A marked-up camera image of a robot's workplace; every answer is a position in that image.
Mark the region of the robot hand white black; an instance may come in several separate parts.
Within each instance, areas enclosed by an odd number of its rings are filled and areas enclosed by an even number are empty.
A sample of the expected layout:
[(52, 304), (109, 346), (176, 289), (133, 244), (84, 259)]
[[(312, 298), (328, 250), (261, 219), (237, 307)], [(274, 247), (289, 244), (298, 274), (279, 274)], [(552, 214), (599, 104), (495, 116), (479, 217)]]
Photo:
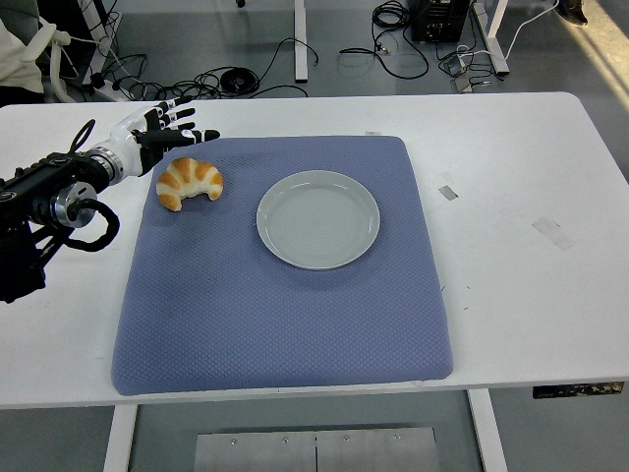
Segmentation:
[(160, 101), (118, 123), (109, 138), (86, 153), (100, 162), (111, 184), (143, 176), (173, 148), (216, 140), (215, 130), (199, 130), (189, 119), (196, 113), (189, 97)]

